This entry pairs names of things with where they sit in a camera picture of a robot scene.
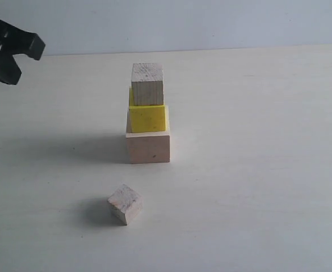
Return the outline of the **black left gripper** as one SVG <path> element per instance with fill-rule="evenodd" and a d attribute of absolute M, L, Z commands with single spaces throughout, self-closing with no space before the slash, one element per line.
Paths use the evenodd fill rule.
<path fill-rule="evenodd" d="M 22 72 L 14 55 L 25 54 L 40 60 L 45 49 L 38 34 L 26 32 L 0 19 L 0 82 L 17 85 Z"/>

